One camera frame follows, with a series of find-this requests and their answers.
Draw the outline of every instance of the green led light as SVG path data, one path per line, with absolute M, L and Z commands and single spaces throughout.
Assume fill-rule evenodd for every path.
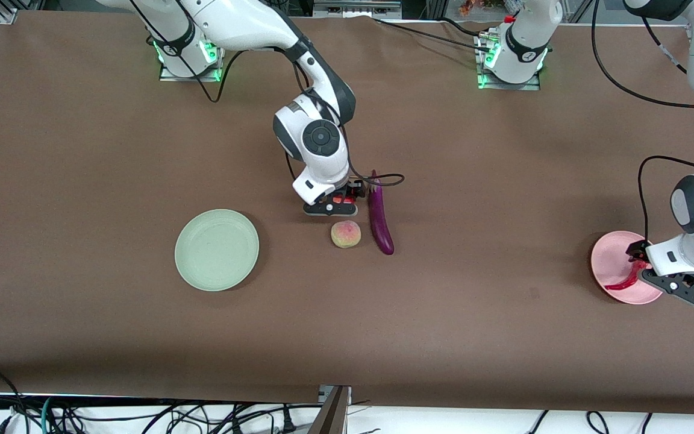
M 200 41 L 200 50 L 202 50 L 207 63 L 212 63 L 216 59 L 216 51 L 213 48 L 213 44 L 210 42 Z
M 154 44 L 154 49 L 157 50 L 157 60 L 160 61 L 163 65 L 165 64 L 165 61 L 162 60 L 162 53 L 160 52 L 160 47 L 157 47 L 157 44 Z
M 542 69 L 543 61 L 545 61 L 546 55 L 548 55 L 548 49 L 545 49 L 545 51 L 542 52 L 542 55 L 540 56 L 540 63 L 537 65 L 537 71 Z

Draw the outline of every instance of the black cable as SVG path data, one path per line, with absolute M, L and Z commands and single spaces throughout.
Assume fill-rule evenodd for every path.
M 58 421 L 55 419 L 55 413 L 52 412 L 52 409 L 50 407 L 47 407 L 45 421 L 49 426 L 52 426 L 52 430 L 50 432 L 61 434 L 60 425 L 58 425 Z
M 14 397 L 16 397 L 16 399 L 17 399 L 17 404 L 21 407 L 23 413 L 24 413 L 25 415 L 27 415 L 27 416 L 25 417 L 25 432 L 26 432 L 27 434 L 30 434 L 30 432 L 31 432 L 31 424 L 28 423 L 28 409 L 27 409 L 27 407 L 25 406 L 25 404 L 23 403 L 23 399 L 21 398 L 20 392 L 17 391 L 17 388 L 14 387 L 14 384 L 12 384 L 12 382 L 10 381 L 10 379 L 8 379 L 8 377 L 6 377 L 5 374 L 0 373 L 0 380 L 2 380 L 3 382 L 5 382 L 5 383 L 7 384 L 7 387 L 9 387 L 10 390 L 12 390 L 12 393 L 14 394 Z
M 305 83 L 304 88 L 309 88 L 309 77 L 307 77 L 306 72 L 304 72 L 303 68 L 301 68 L 301 65 L 299 65 L 296 61 L 294 61 L 294 69 L 297 69 L 298 72 L 301 72 L 301 75 L 304 76 L 304 83 Z M 296 82 L 298 83 L 299 88 L 302 89 L 301 80 L 299 79 L 298 74 L 296 74 Z
M 542 420 L 547 417 L 548 412 L 550 410 L 543 410 L 542 413 L 540 413 L 540 417 L 537 418 L 537 421 L 534 423 L 534 426 L 532 426 L 532 429 L 527 432 L 527 434 L 537 434 L 537 429 L 540 428 L 540 423 L 542 423 Z
M 234 409 L 232 411 L 234 413 L 232 417 L 232 434 L 243 434 L 243 430 L 240 429 L 240 424 L 237 423 L 237 414 L 240 412 L 237 411 L 237 404 L 234 405 Z
M 170 434 L 170 433 L 173 432 L 173 430 L 176 428 L 176 425 L 178 425 L 179 423 L 182 423 L 182 422 L 195 424 L 195 422 L 192 422 L 192 421 L 187 420 L 187 417 L 189 417 L 189 415 L 190 415 L 191 413 L 195 412 L 195 411 L 198 410 L 198 409 L 201 409 L 201 408 L 204 407 L 204 406 L 205 406 L 205 404 L 199 404 L 199 406 L 195 406 L 193 409 L 191 409 L 191 410 L 189 410 L 188 412 L 185 412 L 185 413 L 181 413 L 181 412 L 171 412 L 171 413 L 170 413 L 170 423 L 168 424 L 168 427 L 167 427 L 167 429 L 166 429 L 165 432 L 166 432 L 167 434 Z M 176 413 L 177 415 L 179 415 L 179 418 L 177 418 L 177 420 L 176 420 L 176 418 L 173 417 L 173 414 L 174 414 L 174 413 Z
M 66 432 L 66 420 L 68 417 L 66 417 L 66 409 L 63 409 L 63 418 L 61 418 L 61 425 L 63 425 L 63 432 Z
M 355 166 L 352 165 L 352 157 L 350 157 L 349 153 L 349 140 L 347 140 L 347 130 L 345 129 L 344 123 L 342 122 L 342 119 L 339 118 L 339 115 L 337 115 L 336 109 L 331 106 L 331 104 L 328 103 L 325 99 L 320 98 L 320 96 L 317 96 L 314 92 L 309 92 L 308 90 L 304 89 L 301 87 L 301 80 L 298 78 L 298 70 L 294 68 L 294 72 L 296 73 L 296 82 L 299 83 L 299 88 L 300 90 L 308 96 L 310 99 L 313 99 L 314 101 L 320 102 L 321 104 L 325 105 L 325 107 L 328 107 L 328 109 L 331 110 L 334 116 L 336 116 L 336 120 L 339 122 L 339 129 L 342 132 L 342 135 L 344 135 L 345 138 L 345 148 L 347 148 L 347 165 L 349 165 L 350 171 L 352 171 L 353 175 L 361 179 L 361 181 L 366 182 L 367 184 L 371 185 L 376 185 L 378 187 L 393 187 L 394 185 L 398 185 L 401 182 L 405 180 L 405 176 L 400 173 L 388 173 L 385 175 L 374 175 L 374 176 L 364 176 L 358 173 L 358 171 L 355 170 Z M 384 184 L 383 182 L 377 182 L 374 181 L 374 179 L 382 179 L 382 178 L 397 178 L 398 181 L 394 182 L 389 182 L 387 184 Z
M 630 90 L 629 88 L 620 84 L 617 80 L 615 80 L 609 74 L 609 71 L 607 71 L 607 69 L 604 67 L 604 64 L 601 63 L 601 58 L 598 57 L 598 48 L 596 47 L 596 16 L 598 13 L 598 6 L 599 6 L 600 2 L 601 2 L 601 0 L 596 0 L 596 2 L 594 3 L 593 16 L 590 18 L 590 46 L 593 48 L 593 55 L 594 55 L 594 58 L 596 58 L 596 63 L 598 64 L 598 68 L 601 69 L 601 72 L 603 72 L 604 76 L 607 77 L 607 80 L 609 80 L 609 82 L 614 84 L 619 90 L 622 90 L 623 92 L 627 93 L 628 95 L 635 96 L 638 99 L 642 99 L 642 101 L 653 102 L 654 104 L 659 104 L 661 106 L 694 109 L 694 104 L 682 104 L 682 102 L 661 101 L 660 99 L 655 99 L 655 98 L 651 98 L 649 96 L 644 96 L 641 93 L 636 93 L 635 91 Z
M 9 425 L 10 420 L 12 420 L 12 417 L 7 417 L 2 421 L 2 423 L 0 423 L 0 434 L 5 434 L 7 432 L 7 426 Z
M 253 407 L 253 405 L 251 404 L 250 406 L 248 406 L 246 404 L 246 406 L 240 407 L 240 409 L 237 409 L 235 407 L 235 409 L 232 409 L 232 411 L 229 412 L 229 414 L 226 417 L 224 417 L 224 419 L 221 420 L 221 422 L 218 423 L 218 425 L 216 425 L 215 428 L 213 428 L 211 431 L 209 431 L 208 434 L 216 434 L 217 432 L 219 432 L 221 430 L 221 428 L 223 428 L 224 425 L 226 425 L 226 423 L 229 423 L 229 420 L 232 420 L 232 418 L 236 417 L 235 410 L 237 410 L 237 414 L 240 414 L 241 412 L 244 412 L 245 410 L 250 409 L 250 407 Z
M 207 417 L 207 410 L 205 410 L 205 406 L 200 406 L 201 410 L 203 412 L 203 416 L 205 417 L 205 430 L 210 431 L 210 418 Z
M 171 406 L 168 406 L 165 410 L 157 413 L 156 417 L 153 417 L 151 421 L 149 421 L 148 424 L 146 424 L 146 427 L 141 431 L 141 434 L 146 434 L 152 426 L 154 426 L 155 423 L 157 423 L 160 418 L 164 417 L 166 414 L 172 412 L 176 407 L 181 407 L 181 406 L 188 406 L 188 404 L 193 404 L 196 401 L 185 401 L 185 402 L 179 402 L 176 404 L 172 404 Z
M 74 432 L 80 433 L 80 432 L 85 432 L 85 422 L 83 422 L 80 418 L 77 418 L 77 413 L 74 412 L 74 409 L 71 407 L 66 407 L 63 409 L 63 422 L 64 422 L 64 428 L 63 430 L 66 431 L 66 419 L 68 418 L 69 422 L 71 423 L 72 426 L 74 426 Z
M 322 404 L 294 404 L 294 406 L 287 406 L 289 409 L 319 409 Z M 259 410 L 258 412 L 249 413 L 247 415 L 242 415 L 242 417 L 237 419 L 237 423 L 242 425 L 248 421 L 254 420 L 254 418 L 265 417 L 265 415 L 270 415 L 274 412 L 281 412 L 283 407 L 276 407 L 276 409 L 269 410 Z M 229 434 L 231 427 L 226 431 L 221 432 L 221 434 Z
M 454 27 L 456 27 L 457 30 L 459 30 L 459 31 L 462 32 L 462 33 L 465 33 L 466 35 L 478 36 L 478 34 L 479 34 L 479 32 L 473 32 L 473 31 L 471 31 L 471 30 L 468 30 L 468 29 L 465 28 L 465 27 L 461 27 L 461 25 L 460 25 L 459 22 L 454 21 L 454 20 L 451 19 L 450 17 L 445 17 L 445 16 L 438 17 L 438 18 L 436 19 L 436 21 L 448 22 L 449 24 L 451 24 L 451 25 L 453 25 Z
M 147 17 L 145 16 L 145 14 L 143 14 L 143 11 L 141 11 L 141 9 L 140 9 L 140 8 L 138 7 L 138 5 L 135 3 L 135 0 L 128 0 L 128 1 L 130 2 L 130 5 L 133 5 L 133 8 L 136 9 L 136 11 L 138 12 L 138 15 L 141 17 L 141 19 L 143 19 L 143 21 L 146 22 L 146 26 L 149 27 L 149 29 L 150 29 L 152 32 L 157 33 L 157 36 L 160 37 L 160 41 L 164 41 L 164 42 L 166 42 L 166 43 L 169 44 L 170 42 L 169 42 L 167 39 L 165 39 L 165 36 L 162 36 L 162 33 L 160 33 L 160 31 L 157 30 L 157 29 L 152 25 L 151 21 L 149 21 L 149 19 L 147 19 Z M 192 16 L 191 16 L 190 14 L 187 13 L 186 9 L 184 9 L 184 6 L 181 5 L 181 2 L 177 2 L 177 3 L 178 3 L 178 5 L 181 7 L 181 10 L 184 12 L 184 14 L 185 14 L 185 15 L 188 17 L 188 19 L 192 22 L 192 24 L 193 24 L 193 25 L 196 25 L 195 20 L 193 20 L 193 19 L 192 19 Z M 223 74 L 222 77 L 221 77 L 221 85 L 218 87 L 218 94 L 216 95 L 215 98 L 212 97 L 212 96 L 210 96 L 210 93 L 209 93 L 209 91 L 207 91 L 207 88 L 205 87 L 205 84 L 202 82 L 202 80 L 200 80 L 200 77 L 198 77 L 198 74 L 195 72 L 194 69 L 192 69 L 192 67 L 189 65 L 189 63 L 187 63 L 187 61 L 185 61 L 184 57 L 182 57 L 181 54 L 177 54 L 177 57 L 184 63 L 184 65 L 187 67 L 187 69 L 189 69 L 189 72 L 191 72 L 192 77 L 195 78 L 195 80 L 196 80 L 198 83 L 200 83 L 200 88 L 202 88 L 203 93 L 205 94 L 205 96 L 207 97 L 207 99 L 208 99 L 210 102 L 213 102 L 213 103 L 215 104 L 216 102 L 218 102 L 218 101 L 221 99 L 221 93 L 223 93 L 223 91 L 224 91 L 224 84 L 226 84 L 226 82 L 227 82 L 227 77 L 229 77 L 229 68 L 232 67 L 232 63 L 234 63 L 235 58 L 237 58 L 237 57 L 238 57 L 240 54 L 242 54 L 243 52 L 245 52 L 245 51 L 235 52 L 235 53 L 234 53 L 234 56 L 233 56 L 232 58 L 229 59 L 229 63 L 227 63 L 227 68 L 226 68 L 226 70 L 224 71 L 224 74 Z
M 682 63 L 677 60 L 677 58 L 674 57 L 674 55 L 669 52 L 669 50 L 664 46 L 663 42 L 658 39 L 658 36 L 655 35 L 655 32 L 652 32 L 652 27 L 650 26 L 649 22 L 647 22 L 646 17 L 642 17 L 642 22 L 644 22 L 644 27 L 647 27 L 647 33 L 649 33 L 650 38 L 652 38 L 652 41 L 655 42 L 655 45 L 658 46 L 660 51 L 663 51 L 663 54 L 666 55 L 669 60 L 671 60 L 671 63 L 674 64 L 678 68 L 679 71 L 684 72 L 684 74 L 687 73 L 687 69 L 682 66 Z
M 10 404 L 16 404 L 14 409 L 16 410 L 17 414 L 23 415 L 23 417 L 28 418 L 28 420 L 31 420 L 31 422 L 36 423 L 36 426 L 39 426 L 39 429 L 42 429 L 42 424 L 39 421 L 39 418 L 35 417 L 35 415 L 30 415 L 30 414 L 28 414 L 28 412 L 25 412 L 20 407 L 20 401 L 17 400 L 17 398 L 9 397 L 9 396 L 0 396 L 0 401 L 8 402 Z M 36 401 L 34 401 L 35 404 L 29 404 L 28 402 L 30 402 L 30 401 L 28 401 L 28 400 L 23 400 L 23 402 L 25 404 L 25 407 L 28 410 L 31 410 L 37 414 L 42 411 L 41 404 L 38 404 L 38 402 L 36 402 Z
M 283 152 L 286 154 L 286 164 L 289 166 L 289 172 L 291 172 L 291 178 L 296 179 L 296 175 L 294 175 L 294 168 L 291 167 L 291 157 L 289 157 L 289 152 L 286 150 L 283 150 Z
M 393 22 L 382 21 L 381 19 L 376 19 L 375 17 L 373 17 L 372 19 L 375 22 L 381 22 L 384 25 L 389 25 L 390 27 L 400 28 L 400 30 L 406 30 L 407 32 L 416 33 L 418 35 L 427 36 L 427 37 L 433 38 L 433 39 L 438 39 L 439 41 L 449 42 L 449 43 L 455 44 L 457 46 L 468 47 L 469 49 L 474 49 L 477 51 L 489 52 L 489 49 L 487 47 L 474 46 L 473 44 L 467 44 L 465 42 L 455 41 L 454 39 L 443 38 L 442 36 L 433 35 L 432 33 L 422 32 L 422 31 L 416 30 L 415 28 L 403 27 L 402 25 L 397 25 Z
M 294 425 L 291 419 L 291 412 L 286 404 L 283 404 L 283 432 L 282 434 L 289 434 L 289 432 L 296 431 L 296 425 Z
M 596 427 L 593 425 L 593 421 L 590 420 L 590 416 L 591 416 L 591 415 L 597 415 L 598 420 L 601 421 L 601 425 L 604 426 L 604 431 L 600 431 L 598 428 L 596 428 Z M 594 430 L 595 432 L 597 432 L 598 434 L 609 434 L 609 426 L 607 426 L 607 421 L 604 420 L 604 417 L 601 415 L 600 412 L 587 412 L 587 413 L 586 413 L 586 422 L 589 423 L 590 429 L 593 429 L 593 430 Z
M 644 171 L 644 165 L 650 160 L 667 160 L 668 162 L 680 163 L 682 165 L 690 166 L 694 168 L 693 162 L 688 162 L 688 160 L 675 159 L 675 157 L 667 156 L 650 156 L 642 160 L 642 164 L 639 165 L 639 174 L 636 177 L 636 182 L 639 185 L 639 200 L 642 202 L 642 212 L 644 213 L 644 239 L 648 240 L 648 230 L 649 230 L 649 220 L 647 217 L 647 203 L 644 200 L 644 191 L 642 189 L 642 171 Z
M 647 417 L 644 418 L 644 422 L 642 423 L 642 434 L 647 433 L 647 424 L 651 420 L 652 420 L 652 413 L 647 413 Z
M 205 411 L 204 406 L 200 406 L 200 410 L 202 411 L 204 418 L 193 417 L 193 415 L 188 415 L 187 413 L 179 411 L 179 410 L 173 410 L 173 412 L 176 413 L 177 415 L 184 415 L 184 417 L 188 418 L 188 420 L 192 420 L 192 421 L 195 421 L 198 423 L 204 423 L 204 424 L 209 425 L 209 426 L 216 424 L 216 422 L 212 422 L 212 420 L 210 420 L 210 418 L 207 415 L 207 412 Z
M 129 420 L 140 420 L 141 418 L 152 418 L 156 415 L 141 415 L 140 417 L 123 417 L 123 418 L 89 418 L 82 415 L 74 415 L 78 420 L 86 420 L 88 422 L 127 422 Z

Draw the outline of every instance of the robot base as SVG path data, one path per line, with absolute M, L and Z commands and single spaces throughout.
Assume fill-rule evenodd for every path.
M 217 60 L 215 63 L 207 67 L 202 74 L 199 74 L 200 81 L 203 83 L 220 82 L 224 76 L 224 50 L 216 50 Z M 195 81 L 194 77 L 179 77 L 174 76 L 168 71 L 165 66 L 160 64 L 160 81 Z
M 487 32 L 481 32 L 479 36 L 473 36 L 475 46 L 485 46 L 493 49 L 495 42 L 499 40 L 496 27 L 489 28 Z M 505 83 L 498 79 L 485 64 L 490 60 L 493 52 L 482 52 L 476 50 L 476 73 L 478 74 L 479 89 L 501 89 L 501 90 L 540 90 L 540 75 L 535 72 L 534 76 L 526 83 L 513 84 Z

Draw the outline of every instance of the light green plate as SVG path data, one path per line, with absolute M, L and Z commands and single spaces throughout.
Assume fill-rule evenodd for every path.
M 258 259 L 258 233 L 247 217 L 214 209 L 184 226 L 176 241 L 176 269 L 202 291 L 223 291 L 243 281 Z

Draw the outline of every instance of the red chili pepper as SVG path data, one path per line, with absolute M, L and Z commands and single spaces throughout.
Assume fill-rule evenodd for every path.
M 620 291 L 621 289 L 628 288 L 639 280 L 639 272 L 645 268 L 647 268 L 647 263 L 636 260 L 633 262 L 631 272 L 629 272 L 628 277 L 626 277 L 625 280 L 620 283 L 615 283 L 614 285 L 607 285 L 605 288 L 609 289 L 609 291 Z

